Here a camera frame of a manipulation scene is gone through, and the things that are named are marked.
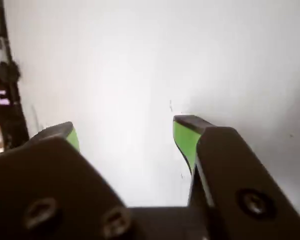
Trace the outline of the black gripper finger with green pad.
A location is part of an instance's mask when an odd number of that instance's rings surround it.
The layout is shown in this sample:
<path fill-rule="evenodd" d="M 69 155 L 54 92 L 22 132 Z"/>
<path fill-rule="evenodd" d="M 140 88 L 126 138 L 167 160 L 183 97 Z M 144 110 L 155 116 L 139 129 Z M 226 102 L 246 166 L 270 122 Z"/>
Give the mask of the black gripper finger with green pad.
<path fill-rule="evenodd" d="M 127 240 L 128 209 L 80 154 L 71 122 L 0 153 L 0 240 Z"/>
<path fill-rule="evenodd" d="M 192 174 L 189 205 L 203 205 L 209 240 L 300 240 L 300 215 L 241 135 L 195 115 L 173 118 Z"/>

